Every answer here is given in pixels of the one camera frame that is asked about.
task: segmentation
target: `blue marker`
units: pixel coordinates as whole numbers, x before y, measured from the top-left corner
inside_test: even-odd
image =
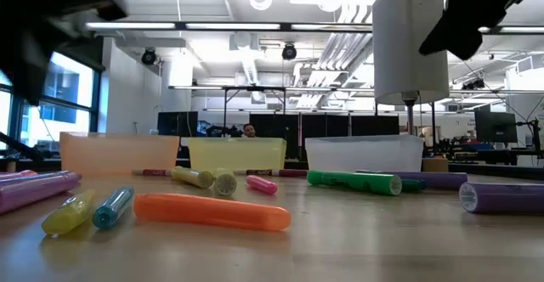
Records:
[[[102,229],[115,226],[119,217],[127,209],[133,195],[134,189],[132,187],[122,187],[115,191],[102,206],[96,209],[93,215],[93,224]]]

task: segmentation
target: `white plastic bin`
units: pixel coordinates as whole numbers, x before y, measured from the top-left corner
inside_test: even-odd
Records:
[[[423,140],[411,135],[306,138],[310,170],[420,172]]]

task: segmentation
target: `white cylinder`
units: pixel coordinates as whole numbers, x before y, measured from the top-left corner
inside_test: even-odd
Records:
[[[418,52],[443,8],[444,0],[376,0],[372,36],[379,104],[404,104],[403,93],[419,92],[423,103],[450,95],[446,51],[429,56]]]

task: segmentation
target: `green marker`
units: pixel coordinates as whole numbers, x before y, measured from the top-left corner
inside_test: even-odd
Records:
[[[396,175],[309,171],[307,179],[313,185],[323,184],[380,195],[396,196],[402,190],[402,181]]]
[[[427,188],[425,181],[422,180],[411,180],[403,179],[402,180],[402,191],[403,192],[419,192]]]

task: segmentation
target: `marker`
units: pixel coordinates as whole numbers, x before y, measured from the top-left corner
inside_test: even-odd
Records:
[[[389,196],[399,195],[402,190],[399,176],[376,173],[309,171],[308,182]]]
[[[425,188],[427,188],[427,185],[425,184],[425,181],[422,180],[401,180],[402,181],[402,192],[410,193],[410,192],[420,192],[423,191]]]
[[[4,181],[8,179],[24,178],[37,175],[37,172],[25,170],[22,172],[5,172],[0,173],[0,185],[6,184]]]
[[[93,224],[102,229],[113,228],[117,220],[125,212],[133,198],[132,187],[122,187],[115,191],[93,215]]]
[[[459,190],[461,185],[468,181],[465,172],[376,172],[388,175],[397,175],[401,179],[423,180],[430,189]]]
[[[43,221],[43,232],[49,235],[66,234],[91,216],[94,190],[72,196]]]
[[[171,176],[175,181],[191,183],[203,189],[211,187],[214,180],[213,175],[208,171],[196,171],[181,166],[174,167]]]
[[[275,177],[306,177],[307,170],[238,170],[235,175],[256,175],[256,176],[275,176]]]
[[[251,189],[255,189],[266,194],[273,195],[278,191],[278,186],[275,183],[259,176],[249,175],[246,177],[246,182]]]
[[[213,174],[215,177],[215,183],[213,185],[213,191],[217,195],[231,196],[238,187],[236,178],[232,175],[232,172],[223,168],[218,168]]]
[[[4,186],[0,185],[0,213],[18,209],[38,200],[74,189],[81,175],[74,172],[52,172],[28,176]]]
[[[464,183],[459,201],[471,213],[544,213],[544,185]]]
[[[171,173],[172,173],[171,170],[155,170],[155,169],[133,170],[133,175],[140,175],[140,176],[170,176]]]
[[[291,213],[280,207],[182,194],[136,195],[134,213],[147,221],[263,231],[280,231],[291,224]]]

